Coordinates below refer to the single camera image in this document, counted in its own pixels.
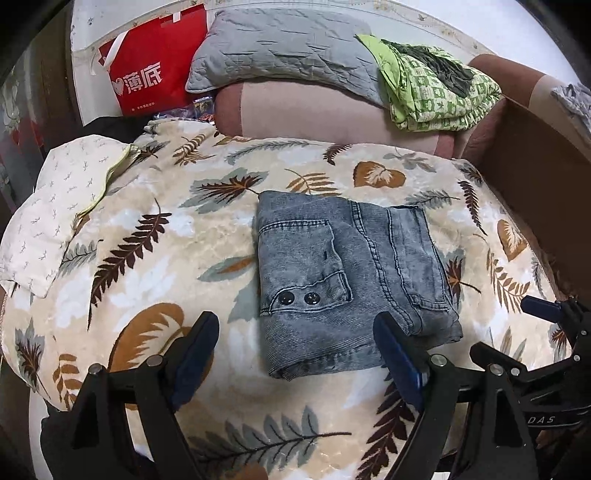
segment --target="black button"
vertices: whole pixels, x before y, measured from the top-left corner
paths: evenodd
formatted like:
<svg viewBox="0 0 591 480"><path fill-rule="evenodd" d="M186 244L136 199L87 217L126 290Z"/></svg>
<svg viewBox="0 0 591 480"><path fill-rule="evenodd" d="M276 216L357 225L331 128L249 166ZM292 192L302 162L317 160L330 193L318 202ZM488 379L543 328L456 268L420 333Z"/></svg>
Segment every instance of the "black button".
<svg viewBox="0 0 591 480"><path fill-rule="evenodd" d="M304 302L308 305L316 305L320 301L320 295L318 295L315 291L311 291L304 295Z"/></svg>
<svg viewBox="0 0 591 480"><path fill-rule="evenodd" d="M279 303L283 305L291 305L295 299L293 293L289 290L284 290L279 294Z"/></svg>

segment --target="gray cloth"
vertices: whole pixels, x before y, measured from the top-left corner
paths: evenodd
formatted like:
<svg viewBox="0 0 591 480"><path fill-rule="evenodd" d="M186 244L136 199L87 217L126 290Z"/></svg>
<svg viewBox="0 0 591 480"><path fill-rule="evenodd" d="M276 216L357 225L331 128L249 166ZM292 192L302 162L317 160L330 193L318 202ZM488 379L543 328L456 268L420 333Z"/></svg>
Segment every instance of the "gray cloth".
<svg viewBox="0 0 591 480"><path fill-rule="evenodd" d="M257 213L262 347L272 377L376 367L389 311L432 348L462 337L420 207L263 192Z"/></svg>
<svg viewBox="0 0 591 480"><path fill-rule="evenodd" d="M571 113L576 115L584 127L584 140L591 141L591 91L583 84L558 86L551 94Z"/></svg>
<svg viewBox="0 0 591 480"><path fill-rule="evenodd" d="M355 38L370 33L364 22L334 12L222 10L193 56L186 90L203 93L258 77L309 80L386 106L378 65Z"/></svg>

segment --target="denim jeans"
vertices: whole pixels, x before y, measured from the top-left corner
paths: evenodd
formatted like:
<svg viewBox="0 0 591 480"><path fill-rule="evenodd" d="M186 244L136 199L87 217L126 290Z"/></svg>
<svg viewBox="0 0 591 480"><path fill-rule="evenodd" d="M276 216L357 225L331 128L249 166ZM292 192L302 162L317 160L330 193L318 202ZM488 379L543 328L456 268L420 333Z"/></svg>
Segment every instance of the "denim jeans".
<svg viewBox="0 0 591 480"><path fill-rule="evenodd" d="M262 345L272 377L381 365L372 329L385 310L423 348L462 337L420 207L267 191L257 228Z"/></svg>

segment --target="white pillowcase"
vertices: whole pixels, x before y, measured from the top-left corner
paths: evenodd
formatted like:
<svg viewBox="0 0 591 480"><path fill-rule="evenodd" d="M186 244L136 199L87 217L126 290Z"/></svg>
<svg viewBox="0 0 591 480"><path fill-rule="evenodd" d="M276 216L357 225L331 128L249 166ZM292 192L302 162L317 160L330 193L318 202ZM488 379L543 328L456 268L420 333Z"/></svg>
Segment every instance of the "white pillowcase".
<svg viewBox="0 0 591 480"><path fill-rule="evenodd" d="M129 144L90 135L49 152L35 192L15 212L2 237L0 280L5 288L9 280L36 296L47 295L76 226L103 197L129 151Z"/></svg>

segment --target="red shopping bag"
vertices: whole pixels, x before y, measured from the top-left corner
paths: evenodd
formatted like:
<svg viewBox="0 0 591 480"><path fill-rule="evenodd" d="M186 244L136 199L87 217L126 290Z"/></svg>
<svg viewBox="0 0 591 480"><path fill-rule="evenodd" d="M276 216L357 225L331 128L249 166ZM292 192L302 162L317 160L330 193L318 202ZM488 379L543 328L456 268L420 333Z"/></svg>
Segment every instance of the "red shopping bag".
<svg viewBox="0 0 591 480"><path fill-rule="evenodd" d="M185 83L193 54L207 34L204 6L155 18L99 50L124 115L145 115L191 103Z"/></svg>

